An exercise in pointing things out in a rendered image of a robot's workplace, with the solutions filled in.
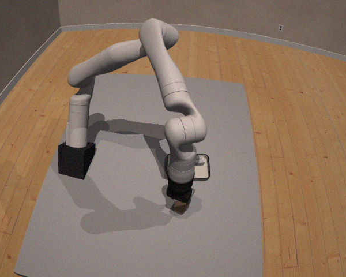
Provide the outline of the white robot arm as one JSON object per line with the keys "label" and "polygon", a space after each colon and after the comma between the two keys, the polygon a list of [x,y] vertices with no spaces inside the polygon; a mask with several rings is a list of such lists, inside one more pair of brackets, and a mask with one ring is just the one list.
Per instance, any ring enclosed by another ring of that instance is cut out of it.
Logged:
{"label": "white robot arm", "polygon": [[87,146],[89,107],[95,76],[113,72],[148,56],[166,110],[188,115],[169,119],[164,126],[170,148],[170,165],[178,171],[188,171],[195,165],[197,152],[193,143],[205,139],[207,128],[190,98],[180,70],[167,51],[176,44],[179,33],[173,26],[152,18],[140,27],[139,38],[115,43],[71,68],[67,82],[71,87],[80,89],[70,97],[66,145],[74,148]]}

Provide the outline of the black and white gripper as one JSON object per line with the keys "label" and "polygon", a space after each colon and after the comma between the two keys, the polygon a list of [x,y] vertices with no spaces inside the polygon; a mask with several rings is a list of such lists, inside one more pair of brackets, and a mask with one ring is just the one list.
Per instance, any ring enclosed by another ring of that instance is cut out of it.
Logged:
{"label": "black and white gripper", "polygon": [[176,199],[186,205],[191,202],[191,197],[194,193],[192,190],[193,179],[195,176],[195,166],[203,166],[205,158],[201,155],[196,154],[195,165],[188,171],[178,171],[174,169],[170,163],[168,166],[168,188],[167,196],[171,199]]}

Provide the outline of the brown cube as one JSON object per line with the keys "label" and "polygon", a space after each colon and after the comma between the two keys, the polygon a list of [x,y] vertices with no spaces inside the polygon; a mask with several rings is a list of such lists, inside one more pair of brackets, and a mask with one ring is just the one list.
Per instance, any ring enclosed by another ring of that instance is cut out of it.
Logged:
{"label": "brown cube", "polygon": [[174,205],[174,212],[183,215],[186,208],[187,208],[186,203],[182,203],[182,202],[177,200],[177,202]]}

